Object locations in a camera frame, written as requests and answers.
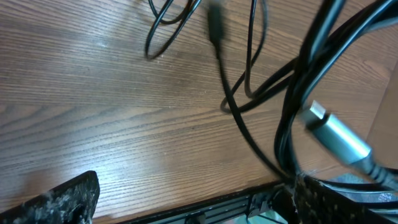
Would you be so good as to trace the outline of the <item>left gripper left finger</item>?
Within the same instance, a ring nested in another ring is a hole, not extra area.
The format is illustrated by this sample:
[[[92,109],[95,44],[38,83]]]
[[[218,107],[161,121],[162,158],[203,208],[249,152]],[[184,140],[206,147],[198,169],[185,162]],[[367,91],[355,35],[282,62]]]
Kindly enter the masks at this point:
[[[1,223],[92,223],[99,196],[97,173],[89,170],[2,212]]]

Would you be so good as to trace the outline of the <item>black cable silver plugs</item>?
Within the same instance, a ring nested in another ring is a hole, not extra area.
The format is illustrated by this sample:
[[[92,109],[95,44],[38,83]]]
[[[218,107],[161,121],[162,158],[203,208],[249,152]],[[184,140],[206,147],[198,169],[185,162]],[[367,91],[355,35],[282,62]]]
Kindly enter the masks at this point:
[[[274,153],[280,167],[298,174],[300,167],[292,146],[291,129],[299,116],[312,136],[333,156],[381,187],[397,190],[397,177],[380,166],[371,147],[324,107],[306,100],[338,57],[363,34],[397,22],[397,1],[374,1],[332,31],[344,1],[324,1],[304,38],[294,63],[277,128]]]

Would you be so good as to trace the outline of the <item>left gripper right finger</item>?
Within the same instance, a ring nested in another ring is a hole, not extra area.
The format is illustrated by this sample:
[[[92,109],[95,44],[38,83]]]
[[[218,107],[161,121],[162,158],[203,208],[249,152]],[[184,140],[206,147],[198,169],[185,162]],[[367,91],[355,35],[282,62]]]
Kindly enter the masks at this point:
[[[344,195],[384,193],[377,184],[346,184],[318,180],[307,175],[295,178],[292,223],[386,224],[397,223],[397,202],[355,202]]]

